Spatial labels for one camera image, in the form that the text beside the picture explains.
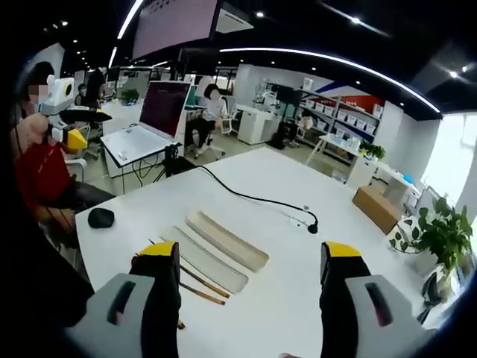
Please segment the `person's left hand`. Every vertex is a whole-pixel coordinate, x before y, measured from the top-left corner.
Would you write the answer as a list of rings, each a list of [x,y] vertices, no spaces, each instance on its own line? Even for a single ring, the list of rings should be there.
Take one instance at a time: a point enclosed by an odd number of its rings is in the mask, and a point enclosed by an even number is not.
[[[23,119],[17,125],[21,148],[26,150],[32,145],[42,144],[47,134],[48,125],[48,118],[40,113],[32,114]]]

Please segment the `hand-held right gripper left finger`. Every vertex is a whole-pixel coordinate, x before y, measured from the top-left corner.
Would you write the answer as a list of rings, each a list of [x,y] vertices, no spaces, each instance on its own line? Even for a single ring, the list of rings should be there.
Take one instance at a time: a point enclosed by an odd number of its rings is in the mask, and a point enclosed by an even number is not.
[[[81,357],[178,357],[179,283],[178,243],[148,246],[87,301],[67,342]]]

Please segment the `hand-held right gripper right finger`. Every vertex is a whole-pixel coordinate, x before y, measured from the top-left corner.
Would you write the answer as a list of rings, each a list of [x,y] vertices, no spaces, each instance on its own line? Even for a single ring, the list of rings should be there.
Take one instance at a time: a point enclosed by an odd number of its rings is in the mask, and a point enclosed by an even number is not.
[[[436,333],[349,245],[322,243],[320,284],[322,357],[412,357]]]

